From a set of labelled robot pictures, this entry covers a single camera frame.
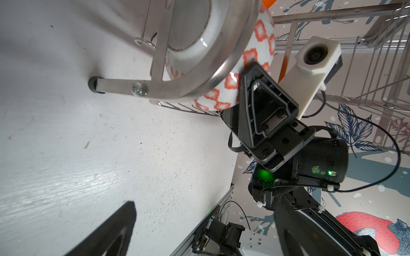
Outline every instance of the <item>orange object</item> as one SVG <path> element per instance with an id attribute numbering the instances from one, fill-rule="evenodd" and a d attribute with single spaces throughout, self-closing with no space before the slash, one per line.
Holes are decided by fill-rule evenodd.
<path id="1" fill-rule="evenodd" d="M 276 2 L 276 0 L 262 0 L 262 4 L 263 4 L 266 8 L 271 7 L 274 2 Z"/>

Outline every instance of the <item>white table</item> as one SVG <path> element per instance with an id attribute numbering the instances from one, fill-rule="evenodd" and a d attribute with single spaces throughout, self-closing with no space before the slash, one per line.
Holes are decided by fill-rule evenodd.
<path id="1" fill-rule="evenodd" d="M 220 118 L 88 89 L 93 75 L 149 78 L 134 2 L 0 3 L 2 256 L 64 255 L 127 200 L 128 254 L 169 255 L 229 190 Z"/>

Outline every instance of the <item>camera lens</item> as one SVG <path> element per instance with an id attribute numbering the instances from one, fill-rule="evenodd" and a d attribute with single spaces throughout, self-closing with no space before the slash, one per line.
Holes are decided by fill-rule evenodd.
<path id="1" fill-rule="evenodd" d="M 309 65 L 318 64 L 326 58 L 328 51 L 322 47 L 317 46 L 312 48 L 305 56 L 305 63 Z"/>

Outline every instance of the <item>green sticker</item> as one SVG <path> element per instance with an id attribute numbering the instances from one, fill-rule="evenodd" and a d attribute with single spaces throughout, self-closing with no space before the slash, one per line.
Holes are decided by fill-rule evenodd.
<path id="1" fill-rule="evenodd" d="M 312 173 L 314 173 L 314 174 L 319 173 L 319 166 L 313 166 L 312 167 Z"/>

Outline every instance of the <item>bowl with red pattern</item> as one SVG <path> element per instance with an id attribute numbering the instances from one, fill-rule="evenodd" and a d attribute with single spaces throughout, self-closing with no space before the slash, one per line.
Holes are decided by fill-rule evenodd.
<path id="1" fill-rule="evenodd" d="M 166 70 L 171 79 L 189 72 L 206 55 L 214 43 L 228 11 L 227 0 L 175 1 Z M 276 39 L 275 25 L 269 11 L 261 5 L 252 36 L 234 68 L 214 89 L 195 100 L 207 111 L 219 111 L 239 103 L 240 73 L 253 61 L 266 71 L 273 60 Z"/>

